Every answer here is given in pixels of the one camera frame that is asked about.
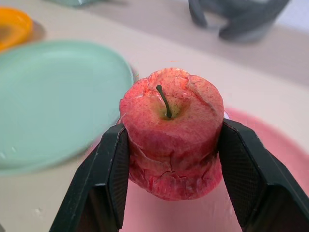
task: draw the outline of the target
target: orange plate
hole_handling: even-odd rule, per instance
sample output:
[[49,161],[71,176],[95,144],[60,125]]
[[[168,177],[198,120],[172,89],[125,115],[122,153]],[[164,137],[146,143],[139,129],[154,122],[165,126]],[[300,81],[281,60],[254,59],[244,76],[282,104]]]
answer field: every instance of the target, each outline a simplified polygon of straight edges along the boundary
[[23,43],[32,32],[32,20],[24,12],[0,7],[0,51]]

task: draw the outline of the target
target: apple stem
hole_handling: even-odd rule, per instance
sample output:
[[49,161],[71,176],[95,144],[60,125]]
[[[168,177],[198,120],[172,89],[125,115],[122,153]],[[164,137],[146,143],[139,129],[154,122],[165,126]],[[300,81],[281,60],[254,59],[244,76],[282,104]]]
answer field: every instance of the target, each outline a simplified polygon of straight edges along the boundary
[[163,93],[163,90],[162,90],[162,86],[161,85],[157,85],[156,86],[156,90],[158,90],[158,92],[160,93],[164,103],[165,103],[165,106],[166,106],[166,116],[168,118],[171,118],[172,117],[172,112],[170,111],[170,108],[169,108],[169,103],[168,103],[168,100],[166,99],[164,93]]

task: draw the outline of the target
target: red apple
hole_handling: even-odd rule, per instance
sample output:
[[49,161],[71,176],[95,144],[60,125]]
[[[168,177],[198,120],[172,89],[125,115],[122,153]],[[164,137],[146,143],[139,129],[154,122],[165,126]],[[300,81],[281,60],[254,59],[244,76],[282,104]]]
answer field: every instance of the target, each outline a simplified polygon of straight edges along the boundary
[[130,180],[164,200],[209,193],[222,179],[217,142],[223,118],[219,91],[199,76],[167,68],[139,80],[120,100]]

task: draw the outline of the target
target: white table surface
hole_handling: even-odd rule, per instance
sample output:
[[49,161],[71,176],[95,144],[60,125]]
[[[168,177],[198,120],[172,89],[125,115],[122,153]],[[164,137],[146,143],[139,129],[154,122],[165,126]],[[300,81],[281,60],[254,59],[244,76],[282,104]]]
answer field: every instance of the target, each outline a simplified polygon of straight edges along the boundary
[[[222,54],[216,56],[126,27],[86,10],[65,8],[43,0],[2,0],[1,5],[17,7],[37,22],[34,41],[79,39],[108,45],[121,53],[137,69],[140,77],[170,66],[202,76],[218,87],[225,106],[248,112],[272,124],[309,153],[307,85],[241,65],[222,57]],[[251,45],[250,49],[258,51],[265,44],[278,42],[270,40],[266,38],[260,44]],[[257,59],[256,56],[265,59],[265,51],[247,59]],[[306,64],[309,61],[300,57],[293,60]],[[308,72],[299,67],[295,70],[296,73],[305,71]],[[33,174],[1,177],[0,224],[4,229],[7,232],[47,232],[81,161],[81,158],[76,158]]]

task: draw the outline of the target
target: mint green plate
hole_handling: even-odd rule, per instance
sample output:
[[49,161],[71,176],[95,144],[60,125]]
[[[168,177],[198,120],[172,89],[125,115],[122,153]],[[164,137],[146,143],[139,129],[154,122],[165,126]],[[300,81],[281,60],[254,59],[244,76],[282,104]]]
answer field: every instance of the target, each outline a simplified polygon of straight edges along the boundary
[[0,55],[0,175],[80,154],[119,117],[128,63],[93,43],[36,43]]

